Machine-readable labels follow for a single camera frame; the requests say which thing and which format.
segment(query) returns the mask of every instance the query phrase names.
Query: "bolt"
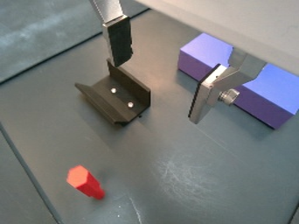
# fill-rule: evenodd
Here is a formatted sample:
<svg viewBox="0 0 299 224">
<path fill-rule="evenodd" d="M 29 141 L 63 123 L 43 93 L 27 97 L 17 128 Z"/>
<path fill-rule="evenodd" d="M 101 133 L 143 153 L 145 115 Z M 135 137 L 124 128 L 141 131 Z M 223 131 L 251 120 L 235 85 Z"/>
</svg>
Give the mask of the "bolt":
<svg viewBox="0 0 299 224">
<path fill-rule="evenodd" d="M 111 93 L 115 94 L 117 92 L 117 90 L 112 87 L 111 88 Z"/>
<path fill-rule="evenodd" d="M 128 106 L 129 108 L 132 108 L 132 107 L 135 106 L 135 104 L 133 104 L 132 102 L 129 102 L 129 103 L 127 104 L 127 106 Z"/>
<path fill-rule="evenodd" d="M 224 102 L 227 105 L 231 105 L 233 101 L 239 97 L 239 91 L 236 89 L 229 89 L 228 91 L 224 91 L 219 95 L 219 101 Z"/>
</svg>

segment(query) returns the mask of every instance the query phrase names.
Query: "red hexagonal prism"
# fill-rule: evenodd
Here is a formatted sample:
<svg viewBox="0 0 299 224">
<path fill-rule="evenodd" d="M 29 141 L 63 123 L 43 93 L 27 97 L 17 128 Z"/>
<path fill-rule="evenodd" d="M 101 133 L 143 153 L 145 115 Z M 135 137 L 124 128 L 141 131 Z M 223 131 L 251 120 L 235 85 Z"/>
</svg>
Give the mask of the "red hexagonal prism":
<svg viewBox="0 0 299 224">
<path fill-rule="evenodd" d="M 81 165 L 69 169 L 67 182 L 89 197 L 97 200 L 104 198 L 105 192 L 100 188 L 100 183 Z"/>
</svg>

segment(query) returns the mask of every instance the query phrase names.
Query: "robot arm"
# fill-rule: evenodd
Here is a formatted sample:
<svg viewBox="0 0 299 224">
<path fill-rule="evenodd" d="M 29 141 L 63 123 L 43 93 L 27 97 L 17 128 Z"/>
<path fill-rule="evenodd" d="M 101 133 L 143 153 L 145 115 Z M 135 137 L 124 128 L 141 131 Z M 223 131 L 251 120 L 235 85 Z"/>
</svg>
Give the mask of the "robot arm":
<svg viewBox="0 0 299 224">
<path fill-rule="evenodd" d="M 121 66 L 132 57 L 129 17 L 124 15 L 119 0 L 89 0 L 103 24 L 111 63 Z"/>
<path fill-rule="evenodd" d="M 260 73 L 265 62 L 233 48 L 228 58 L 228 68 L 216 65 L 199 83 L 192 99 L 189 119 L 199 123 L 217 101 L 231 105 L 239 96 L 236 86 L 252 81 Z"/>
</svg>

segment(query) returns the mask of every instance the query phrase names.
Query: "purple block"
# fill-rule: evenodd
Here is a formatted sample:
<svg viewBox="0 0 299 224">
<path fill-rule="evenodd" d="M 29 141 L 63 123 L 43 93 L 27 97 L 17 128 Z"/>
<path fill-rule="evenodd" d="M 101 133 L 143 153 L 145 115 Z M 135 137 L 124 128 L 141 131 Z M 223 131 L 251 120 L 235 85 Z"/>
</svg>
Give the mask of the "purple block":
<svg viewBox="0 0 299 224">
<path fill-rule="evenodd" d="M 203 33 L 181 48 L 179 69 L 199 81 L 219 63 L 228 66 L 231 51 L 231 45 Z"/>
<path fill-rule="evenodd" d="M 221 64 L 228 66 L 232 47 L 201 34 L 180 50 L 179 68 L 197 81 Z M 255 80 L 236 87 L 235 104 L 278 129 L 299 109 L 299 77 L 267 64 Z"/>
</svg>

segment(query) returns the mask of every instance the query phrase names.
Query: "black metal bracket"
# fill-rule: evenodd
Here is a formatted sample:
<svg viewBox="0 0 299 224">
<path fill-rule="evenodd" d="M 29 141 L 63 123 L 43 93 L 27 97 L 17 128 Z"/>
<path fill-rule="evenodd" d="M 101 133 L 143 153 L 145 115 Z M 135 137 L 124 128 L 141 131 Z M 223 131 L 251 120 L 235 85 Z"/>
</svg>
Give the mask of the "black metal bracket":
<svg viewBox="0 0 299 224">
<path fill-rule="evenodd" d="M 107 60 L 109 76 L 92 87 L 76 83 L 97 111 L 113 124 L 128 124 L 151 106 L 151 89 Z"/>
</svg>

